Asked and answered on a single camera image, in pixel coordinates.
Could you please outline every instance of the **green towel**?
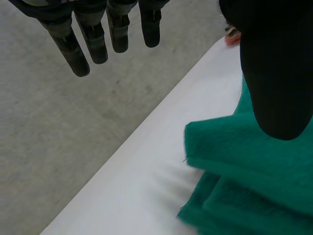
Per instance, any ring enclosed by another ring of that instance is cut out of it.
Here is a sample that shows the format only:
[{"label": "green towel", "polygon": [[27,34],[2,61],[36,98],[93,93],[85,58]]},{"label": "green towel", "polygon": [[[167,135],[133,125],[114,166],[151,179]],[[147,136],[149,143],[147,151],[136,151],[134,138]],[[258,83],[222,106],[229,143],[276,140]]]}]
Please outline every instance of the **green towel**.
[{"label": "green towel", "polygon": [[[195,206],[201,188],[207,187],[200,181],[179,218],[213,234],[227,234],[216,232],[215,227],[222,221],[221,229],[246,229],[231,234],[312,235],[312,121],[295,140],[280,141],[267,136],[255,120],[243,81],[243,94],[234,115],[186,126],[188,164],[222,177],[206,200]],[[186,216],[192,213],[185,211],[194,212],[195,208],[197,213]],[[195,223],[203,217],[198,212],[209,215],[201,219],[210,221],[207,226]]]}]

